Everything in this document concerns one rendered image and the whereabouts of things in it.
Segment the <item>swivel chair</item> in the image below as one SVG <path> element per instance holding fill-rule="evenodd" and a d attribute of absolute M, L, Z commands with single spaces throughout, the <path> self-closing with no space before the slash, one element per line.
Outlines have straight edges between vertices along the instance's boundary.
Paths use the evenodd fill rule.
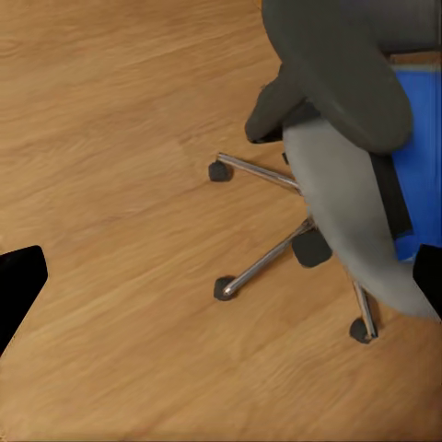
<path fill-rule="evenodd" d="M 396 71 L 442 73 L 442 64 L 390 65 L 393 54 L 442 49 L 442 0 L 262 0 L 262 20 L 281 59 L 280 75 L 259 94 L 244 126 L 254 145 L 283 141 L 294 179 L 219 152 L 210 181 L 226 164 L 303 196 L 310 216 L 234 281 L 219 278 L 228 301 L 292 247 L 305 268 L 333 253 L 352 278 L 362 317 L 349 334 L 378 338 L 368 296 L 402 314 L 439 318 L 399 262 L 369 152 L 388 155 L 413 134 L 413 107 Z"/>

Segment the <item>folder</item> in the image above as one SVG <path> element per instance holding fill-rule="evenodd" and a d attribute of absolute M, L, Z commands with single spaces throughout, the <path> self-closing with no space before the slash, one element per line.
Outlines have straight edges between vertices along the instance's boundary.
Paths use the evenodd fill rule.
<path fill-rule="evenodd" d="M 442 249 L 442 73 L 396 71 L 414 129 L 397 152 L 369 152 L 399 262 L 422 247 Z"/>

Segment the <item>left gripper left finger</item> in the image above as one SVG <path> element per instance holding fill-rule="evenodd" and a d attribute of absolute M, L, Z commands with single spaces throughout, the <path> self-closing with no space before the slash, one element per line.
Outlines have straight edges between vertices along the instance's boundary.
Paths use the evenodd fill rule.
<path fill-rule="evenodd" d="M 39 245 L 0 255 L 0 356 L 47 280 Z"/>

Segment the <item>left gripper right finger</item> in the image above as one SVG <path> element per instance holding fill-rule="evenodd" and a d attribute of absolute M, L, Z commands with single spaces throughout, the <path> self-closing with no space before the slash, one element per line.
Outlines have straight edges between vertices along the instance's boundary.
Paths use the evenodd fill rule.
<path fill-rule="evenodd" d="M 414 260 L 413 279 L 442 319 L 442 249 L 422 245 Z"/>

